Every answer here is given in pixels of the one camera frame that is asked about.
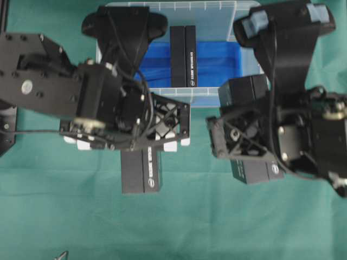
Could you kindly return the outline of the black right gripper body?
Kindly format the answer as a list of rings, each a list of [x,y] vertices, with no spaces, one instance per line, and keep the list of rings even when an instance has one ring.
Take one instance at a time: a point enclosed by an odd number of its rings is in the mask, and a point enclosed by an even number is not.
[[[211,151],[224,160],[274,162],[286,171],[310,171],[308,102],[256,100],[220,108],[206,119]]]

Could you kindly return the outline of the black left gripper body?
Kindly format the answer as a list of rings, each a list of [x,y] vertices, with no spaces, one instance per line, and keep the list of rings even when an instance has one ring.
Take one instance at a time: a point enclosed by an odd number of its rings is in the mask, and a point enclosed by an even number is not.
[[[82,151],[175,151],[190,145],[190,105],[156,93],[129,92],[112,125],[83,119],[61,120],[59,134]]]

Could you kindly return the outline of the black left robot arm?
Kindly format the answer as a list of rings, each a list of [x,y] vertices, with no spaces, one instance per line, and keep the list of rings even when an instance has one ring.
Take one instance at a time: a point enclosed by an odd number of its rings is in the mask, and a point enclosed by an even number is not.
[[[74,65],[42,34],[1,34],[1,101],[60,120],[81,150],[175,150],[190,142],[190,106],[157,95],[114,64]]]

